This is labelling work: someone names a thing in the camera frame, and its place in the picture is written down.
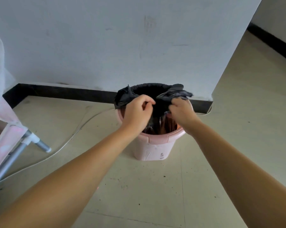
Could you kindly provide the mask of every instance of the tiled floor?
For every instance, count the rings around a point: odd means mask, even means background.
[[[203,122],[286,185],[286,60],[245,33],[213,98],[211,113],[200,116]],[[89,117],[111,108],[111,104],[29,96],[15,112],[56,150]],[[117,128],[114,111],[106,111],[57,155],[0,183],[0,211]],[[47,155],[30,145],[10,172]],[[137,161],[128,147],[73,227],[246,226],[195,141],[184,135],[164,161]]]

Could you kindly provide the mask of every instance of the white wall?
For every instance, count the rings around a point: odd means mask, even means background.
[[[286,42],[286,0],[262,0],[252,22]]]
[[[0,37],[21,83],[181,83],[209,100],[259,2],[0,0]]]

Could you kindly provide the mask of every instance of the black baseboard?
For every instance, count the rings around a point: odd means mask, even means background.
[[[114,103],[116,92],[86,90],[67,87],[17,84],[3,97],[14,108],[27,96],[39,96],[47,98],[62,98],[81,101],[94,101],[102,103]],[[210,111],[212,101],[190,100],[196,113],[206,114]]]
[[[249,24],[248,31],[286,58],[286,42],[283,42],[253,23]]]

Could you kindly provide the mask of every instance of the garbage bag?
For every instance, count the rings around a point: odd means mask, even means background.
[[[121,109],[124,116],[125,107],[133,99],[140,95],[152,97],[156,104],[153,105],[153,114],[143,130],[147,134],[166,134],[177,129],[177,123],[172,119],[169,105],[173,98],[191,97],[193,94],[183,90],[182,84],[166,85],[161,83],[145,83],[130,87],[129,85],[120,89],[115,97],[115,108]]]

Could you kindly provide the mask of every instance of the white cable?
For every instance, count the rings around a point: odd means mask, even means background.
[[[53,157],[55,154],[57,154],[59,151],[61,151],[61,149],[63,149],[63,148],[65,147],[65,145],[67,145],[67,143],[68,143],[91,119],[93,119],[95,116],[97,116],[97,115],[99,115],[99,114],[102,114],[102,113],[104,113],[104,112],[106,112],[106,111],[110,111],[110,110],[113,110],[113,108],[112,108],[112,109],[107,109],[107,110],[101,111],[101,112],[99,112],[99,113],[93,115],[93,116],[92,116],[91,118],[89,118],[82,126],[80,126],[79,129],[76,128],[76,129],[75,129],[75,132],[71,135],[71,137],[68,139],[68,141],[65,142],[65,143],[61,146],[61,148],[59,148],[57,151],[55,151],[55,152],[54,152],[53,154],[51,154],[49,157],[47,157],[47,158],[45,158],[45,159],[43,159],[43,160],[41,160],[41,161],[38,161],[38,162],[36,162],[36,163],[34,163],[34,164],[32,164],[32,165],[29,165],[29,166],[27,166],[27,167],[24,167],[24,168],[20,169],[19,171],[16,171],[15,173],[12,173],[12,174],[6,176],[6,177],[3,178],[2,180],[0,180],[0,182],[2,182],[2,181],[4,181],[4,180],[8,179],[9,177],[14,176],[15,174],[18,174],[19,172],[22,172],[23,170],[26,170],[26,169],[28,169],[28,168],[30,168],[30,167],[33,167],[33,166],[35,166],[35,165],[37,165],[37,164],[39,164],[39,163],[42,163],[42,162],[48,160],[48,159],[51,158],[51,157]]]

